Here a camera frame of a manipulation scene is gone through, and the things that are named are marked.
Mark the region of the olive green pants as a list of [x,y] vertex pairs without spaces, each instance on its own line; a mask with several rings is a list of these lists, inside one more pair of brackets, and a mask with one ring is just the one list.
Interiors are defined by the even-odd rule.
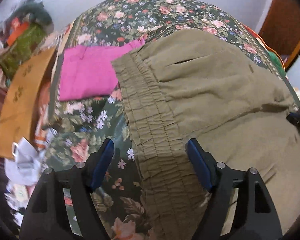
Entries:
[[113,62],[157,239],[190,239],[209,200],[185,151],[191,138],[231,168],[256,168],[283,232],[300,217],[300,132],[284,81],[198,29],[176,31]]

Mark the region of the white crumpled cloth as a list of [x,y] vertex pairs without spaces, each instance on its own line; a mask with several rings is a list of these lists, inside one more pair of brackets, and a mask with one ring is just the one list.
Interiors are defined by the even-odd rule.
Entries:
[[12,144],[14,160],[6,159],[6,177],[14,184],[32,186],[40,178],[46,150],[37,151],[24,137]]

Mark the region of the green cloth at bedside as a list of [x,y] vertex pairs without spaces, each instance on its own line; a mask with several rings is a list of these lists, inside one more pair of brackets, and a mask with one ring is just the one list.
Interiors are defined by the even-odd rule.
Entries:
[[285,76],[286,75],[285,66],[282,63],[282,60],[280,59],[280,57],[278,57],[278,55],[275,52],[271,51],[271,50],[268,50],[267,52],[269,54],[269,57],[270,57],[272,63],[276,67],[277,71],[281,75]]

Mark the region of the brown wooden door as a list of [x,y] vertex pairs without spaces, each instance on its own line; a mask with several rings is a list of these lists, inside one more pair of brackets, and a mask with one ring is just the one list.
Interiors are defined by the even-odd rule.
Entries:
[[259,32],[288,70],[300,55],[300,5],[296,0],[272,0]]

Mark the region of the floral dark green bedspread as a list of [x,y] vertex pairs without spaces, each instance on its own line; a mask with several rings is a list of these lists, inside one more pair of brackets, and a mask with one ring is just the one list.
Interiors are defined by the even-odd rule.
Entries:
[[[57,129],[57,135],[46,150],[46,164],[55,171],[67,170],[86,161],[106,139],[114,142],[106,176],[91,194],[110,239],[157,237],[142,196],[119,80],[110,95],[60,101],[64,52],[78,45],[121,47],[141,39],[147,44],[185,29],[202,30],[236,46],[255,64],[280,77],[295,100],[294,112],[300,111],[293,87],[277,71],[267,51],[243,24],[214,5],[196,0],[106,0],[84,12],[64,35],[56,62],[48,125]],[[69,189],[64,190],[64,198],[70,227],[81,235]]]

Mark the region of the brown wooden lap table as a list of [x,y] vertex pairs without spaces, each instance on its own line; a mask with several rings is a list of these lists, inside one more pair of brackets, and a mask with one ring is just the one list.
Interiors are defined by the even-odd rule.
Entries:
[[0,157],[13,159],[13,143],[25,138],[34,141],[38,122],[38,97],[50,79],[56,49],[52,47],[19,66],[7,91],[0,115]]

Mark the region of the folded magenta cloth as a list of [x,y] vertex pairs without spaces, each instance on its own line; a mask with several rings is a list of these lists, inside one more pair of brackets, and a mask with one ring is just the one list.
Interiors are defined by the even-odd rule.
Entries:
[[61,67],[59,100],[110,95],[118,83],[111,62],[144,44],[141,39],[121,47],[78,45],[66,49]]

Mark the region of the green patterned bag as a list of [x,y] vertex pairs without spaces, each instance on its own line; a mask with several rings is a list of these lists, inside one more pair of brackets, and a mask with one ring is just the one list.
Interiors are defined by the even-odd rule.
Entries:
[[30,24],[13,44],[0,54],[0,67],[8,79],[13,79],[19,66],[32,56],[45,36],[46,32],[40,25]]

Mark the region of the orange box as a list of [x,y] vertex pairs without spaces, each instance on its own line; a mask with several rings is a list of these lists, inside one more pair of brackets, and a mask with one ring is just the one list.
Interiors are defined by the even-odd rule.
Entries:
[[24,22],[22,23],[19,27],[17,27],[9,36],[9,38],[7,39],[7,44],[9,46],[11,46],[15,40],[24,32],[29,28],[30,24],[29,22]]

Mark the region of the grey neck pillow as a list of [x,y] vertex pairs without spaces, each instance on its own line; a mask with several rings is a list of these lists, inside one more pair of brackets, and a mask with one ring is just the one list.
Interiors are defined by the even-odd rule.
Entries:
[[11,14],[11,19],[14,18],[18,18],[19,20],[27,18],[31,23],[38,23],[43,26],[52,23],[52,18],[44,8],[41,0],[25,0],[21,2]]

